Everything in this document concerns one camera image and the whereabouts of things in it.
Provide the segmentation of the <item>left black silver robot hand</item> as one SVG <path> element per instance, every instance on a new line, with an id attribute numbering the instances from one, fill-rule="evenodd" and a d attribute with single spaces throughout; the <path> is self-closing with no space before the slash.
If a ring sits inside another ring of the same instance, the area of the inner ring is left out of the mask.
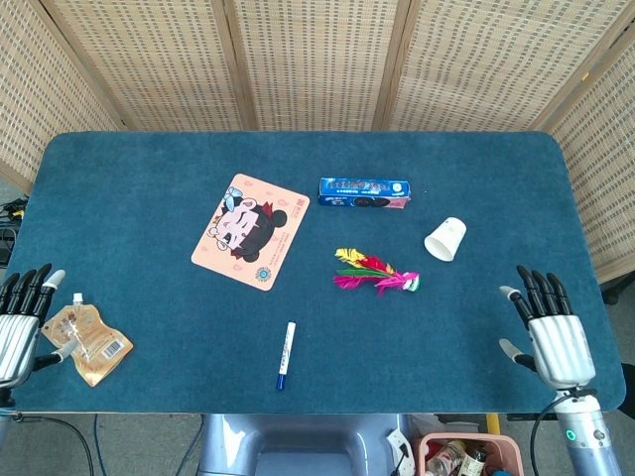
<path id="1" fill-rule="evenodd" d="M 62 362 L 77 346 L 75 338 L 54 352 L 36 354 L 53 296 L 65 278 L 64 270 L 14 273 L 1 285 L 1 389 L 22 385 L 31 373 Z"/>

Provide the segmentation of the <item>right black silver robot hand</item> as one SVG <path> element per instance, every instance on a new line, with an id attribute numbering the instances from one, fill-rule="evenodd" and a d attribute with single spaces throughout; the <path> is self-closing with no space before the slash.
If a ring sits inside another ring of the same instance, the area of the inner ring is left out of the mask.
<path id="1" fill-rule="evenodd" d="M 586 386 L 595 377 L 595 367 L 566 288 L 552 273 L 542 275 L 522 266 L 517 267 L 517 272 L 525 289 L 501 286 L 499 291 L 514 304 L 529 334 L 533 353 L 522 352 L 505 338 L 499 340 L 501 350 L 556 391 Z"/>

